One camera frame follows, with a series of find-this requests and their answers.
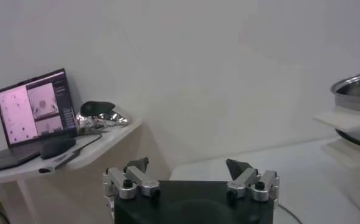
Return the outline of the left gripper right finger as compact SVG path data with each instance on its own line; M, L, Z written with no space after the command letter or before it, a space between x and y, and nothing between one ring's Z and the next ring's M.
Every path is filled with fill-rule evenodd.
M250 196L257 202L273 201L278 203L280 196L280 177L274 170L263 174L249 163L226 159L232 180L227 183L227 197L232 203Z

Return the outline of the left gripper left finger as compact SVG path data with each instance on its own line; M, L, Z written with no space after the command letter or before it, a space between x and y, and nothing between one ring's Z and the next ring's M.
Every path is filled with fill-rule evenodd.
M109 167L102 174L103 196L107 199L107 206L115 210L116 198L131 200L137 193L156 199L160 196L160 182L149 177L146 170L148 157L129 161L123 169Z

